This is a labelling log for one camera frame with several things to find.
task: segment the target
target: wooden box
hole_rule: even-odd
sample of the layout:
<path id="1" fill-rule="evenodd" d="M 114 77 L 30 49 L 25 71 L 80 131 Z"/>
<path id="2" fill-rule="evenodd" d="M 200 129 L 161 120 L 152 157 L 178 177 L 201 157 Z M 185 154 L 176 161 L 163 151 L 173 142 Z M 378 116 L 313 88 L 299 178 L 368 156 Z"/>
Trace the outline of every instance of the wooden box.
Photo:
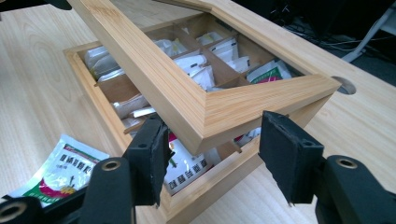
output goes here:
<path id="1" fill-rule="evenodd" d="M 289 115 L 305 126 L 340 86 L 327 71 L 322 74 L 320 66 L 289 49 L 290 43 L 274 42 L 261 33 L 260 23 L 255 20 L 263 19 L 232 2 L 194 2 L 195 7 L 210 13 L 142 30 L 107 0 L 71 0 L 70 4 L 100 42 L 67 49 L 65 55 L 121 150 L 128 147 L 132 141 L 129 132 L 138 126 L 126 130 L 110 103 L 127 100 L 138 92 L 148 99 L 190 153 L 196 155 L 259 127 L 263 110 Z M 249 20 L 239 18 L 235 8 L 238 13 L 250 16 Z M 293 78 L 251 85 L 246 81 L 248 71 L 235 72 L 208 50 L 221 40 L 207 46 L 196 41 L 199 35 L 212 31 L 222 39 L 235 37 L 240 55 L 248 55 L 250 64 L 265 64 L 274 58 L 283 60 Z M 225 90 L 204 91 L 175 65 L 172 59 L 176 56 L 168 57 L 152 42 L 158 38 L 177 38 L 188 50 L 186 53 L 195 50 L 203 53 L 213 66 L 216 87 Z M 96 83 L 83 58 L 88 49 L 102 44 L 127 76 Z M 240 149 L 226 145 L 235 152 L 182 191 L 171 196 L 163 188 L 162 204 L 155 211 L 160 221 L 185 223 L 199 215 L 262 163 L 257 156 L 258 145 L 258 139 Z"/>

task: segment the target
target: wooden table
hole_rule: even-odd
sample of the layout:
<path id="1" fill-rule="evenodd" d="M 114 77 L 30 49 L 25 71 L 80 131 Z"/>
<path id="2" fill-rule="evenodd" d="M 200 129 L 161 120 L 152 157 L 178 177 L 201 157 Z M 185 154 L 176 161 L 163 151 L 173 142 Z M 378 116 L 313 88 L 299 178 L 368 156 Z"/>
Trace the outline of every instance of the wooden table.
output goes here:
<path id="1" fill-rule="evenodd" d="M 112 155 L 115 142 L 63 54 L 64 49 L 97 40 L 78 14 L 43 6 L 5 12 L 2 19 L 0 194 L 4 195 L 32 177 L 61 133 Z M 145 16 L 135 14 L 135 19 L 145 21 Z M 329 55 L 326 60 L 338 59 Z M 362 161 L 385 189 L 396 192 L 396 89 L 343 65 L 337 70 L 345 71 L 341 77 L 357 92 L 335 93 L 305 129 L 326 147 L 325 156 L 342 154 Z M 138 220 L 153 223 L 146 210 L 138 210 Z M 263 164 L 192 223 L 315 222 L 314 205 L 289 207 Z"/>

